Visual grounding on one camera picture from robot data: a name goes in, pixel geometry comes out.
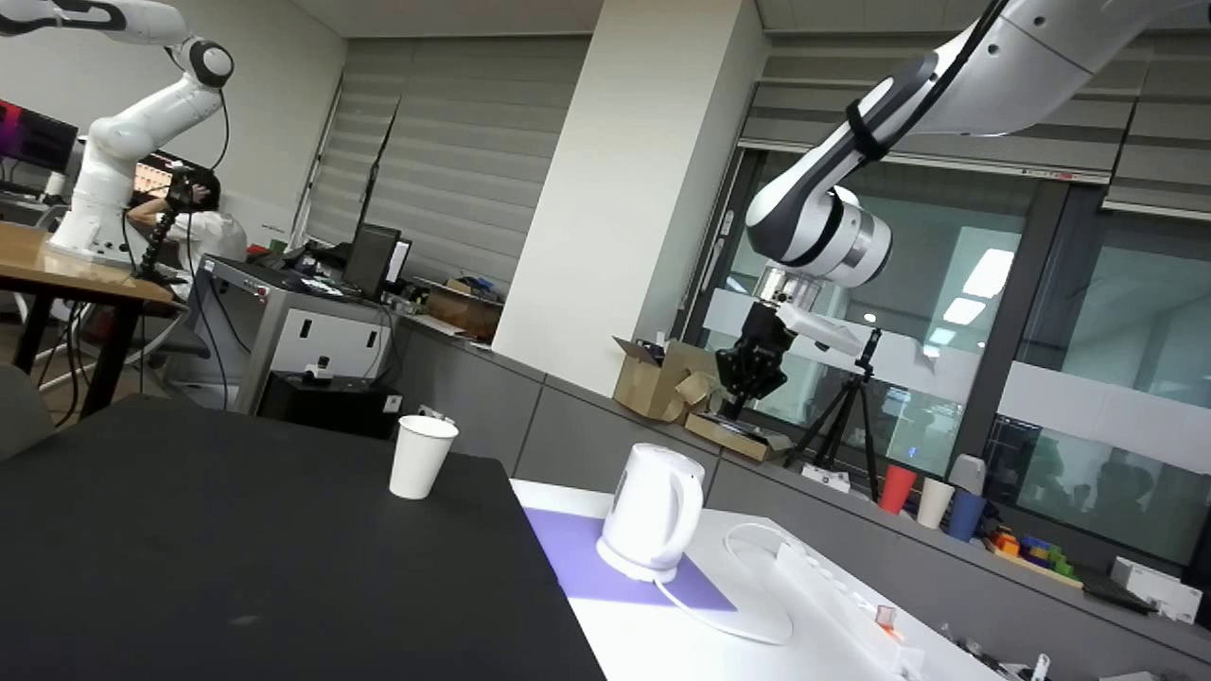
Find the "white robotic arm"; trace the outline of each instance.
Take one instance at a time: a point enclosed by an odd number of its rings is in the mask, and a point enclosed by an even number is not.
[[[846,119],[768,181],[745,233],[768,271],[743,341],[720,350],[721,384],[745,399],[772,393],[794,334],[846,355],[863,341],[803,309],[817,281],[859,288],[889,258],[889,228],[840,181],[878,162],[905,136],[1001,136],[1043,119],[1101,70],[1154,16],[1206,0],[990,0],[939,46],[846,104]]]
[[[123,205],[137,162],[224,104],[234,59],[224,46],[190,36],[180,11],[171,5],[0,0],[0,32],[41,27],[104,31],[121,43],[165,46],[180,63],[178,84],[85,128],[73,206],[48,238],[58,251],[127,259]]]

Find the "office chair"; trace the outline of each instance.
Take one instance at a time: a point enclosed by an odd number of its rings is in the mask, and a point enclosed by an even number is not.
[[[0,365],[0,457],[16,457],[51,433],[41,393],[19,365]]]

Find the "kettle handle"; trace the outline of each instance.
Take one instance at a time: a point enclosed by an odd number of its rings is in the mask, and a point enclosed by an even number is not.
[[[686,546],[692,542],[697,518],[704,513],[704,483],[697,476],[678,473],[673,476],[673,498],[678,498],[678,524],[664,536],[664,550],[653,562],[678,558]]]

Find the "purple mat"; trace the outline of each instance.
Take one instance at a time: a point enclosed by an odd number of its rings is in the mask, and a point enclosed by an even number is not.
[[[552,510],[524,513],[567,597],[668,605],[649,584],[632,584],[603,562],[603,518]],[[678,592],[690,610],[733,610],[690,555],[682,558],[678,577],[664,584],[664,589]]]

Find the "electric kettle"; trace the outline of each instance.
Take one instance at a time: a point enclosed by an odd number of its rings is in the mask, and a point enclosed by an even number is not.
[[[704,510],[704,465],[637,442],[606,513],[596,555],[637,584],[668,584]]]

